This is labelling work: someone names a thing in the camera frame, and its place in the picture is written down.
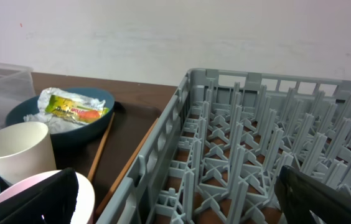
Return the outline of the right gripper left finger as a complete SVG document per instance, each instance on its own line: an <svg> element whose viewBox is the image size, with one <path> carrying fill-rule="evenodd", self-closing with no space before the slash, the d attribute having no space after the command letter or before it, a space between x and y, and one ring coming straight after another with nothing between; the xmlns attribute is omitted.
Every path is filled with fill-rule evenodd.
<svg viewBox="0 0 351 224"><path fill-rule="evenodd" d="M66 168L0 203L0 223L70 223L78 179Z"/></svg>

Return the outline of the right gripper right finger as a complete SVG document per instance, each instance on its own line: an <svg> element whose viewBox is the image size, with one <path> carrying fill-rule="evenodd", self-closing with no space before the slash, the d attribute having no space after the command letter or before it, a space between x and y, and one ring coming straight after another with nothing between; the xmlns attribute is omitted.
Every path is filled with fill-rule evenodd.
<svg viewBox="0 0 351 224"><path fill-rule="evenodd" d="M274 192L288 223L351 223L351 198L291 166L282 166Z"/></svg>

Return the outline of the yellow green snack wrapper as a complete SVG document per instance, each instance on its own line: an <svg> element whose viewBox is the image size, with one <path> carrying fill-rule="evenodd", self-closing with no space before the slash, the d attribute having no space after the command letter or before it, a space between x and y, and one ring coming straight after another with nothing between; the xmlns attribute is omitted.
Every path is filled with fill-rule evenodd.
<svg viewBox="0 0 351 224"><path fill-rule="evenodd" d="M109 112L106 101L96 98L66 98L58 95L50 97L45 112L73 123L90 124Z"/></svg>

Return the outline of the white napkin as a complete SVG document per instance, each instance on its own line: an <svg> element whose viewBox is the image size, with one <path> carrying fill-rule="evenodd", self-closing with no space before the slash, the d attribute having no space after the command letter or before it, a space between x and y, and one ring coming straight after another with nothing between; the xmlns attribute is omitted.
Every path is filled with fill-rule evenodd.
<svg viewBox="0 0 351 224"><path fill-rule="evenodd" d="M84 96L77 93L64 91L59 88L54 88L54 87L46 88L42 91L42 93L40 94L37 100L37 107L39 112L36 114L27 114L23 117L23 120L25 122L36 121L36 122L44 123L48 126L51 134L58 134L58 133L64 133L67 131L73 131L75 129L82 128L88 125L88 124L73 123L73 122L58 118L52 114L46 113L45 107L48 105L50 97L52 95L58 95L66 98L78 98L78 97Z"/></svg>

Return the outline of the white paper cup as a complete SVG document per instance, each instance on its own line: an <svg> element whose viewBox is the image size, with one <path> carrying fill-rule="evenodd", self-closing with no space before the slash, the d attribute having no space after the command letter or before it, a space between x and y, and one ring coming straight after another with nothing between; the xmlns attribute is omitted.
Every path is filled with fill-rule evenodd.
<svg viewBox="0 0 351 224"><path fill-rule="evenodd" d="M56 170L49 128L24 122L0 130L0 177L14 185L33 175Z"/></svg>

